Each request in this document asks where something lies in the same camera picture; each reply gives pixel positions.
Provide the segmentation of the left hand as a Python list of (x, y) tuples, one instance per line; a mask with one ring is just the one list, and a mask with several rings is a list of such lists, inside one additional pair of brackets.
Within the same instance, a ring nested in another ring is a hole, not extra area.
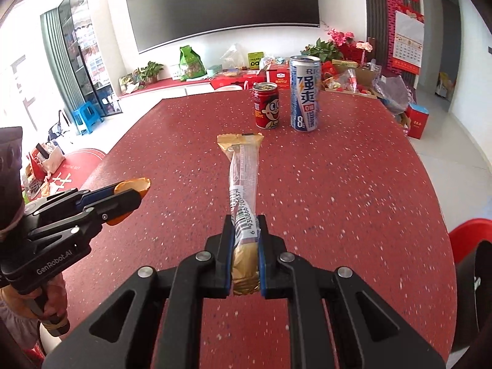
[[(42, 314), (35, 314), (27, 305), (27, 301), (34, 300), (43, 294), (48, 300), (44, 304)], [(53, 315), (64, 317), (68, 308), (66, 283), (62, 273), (48, 281), (44, 288), (38, 288), (26, 295), (19, 294), (12, 286), (4, 287), (1, 289), (1, 300), (7, 304), (12, 312), (29, 319), (47, 320)]]

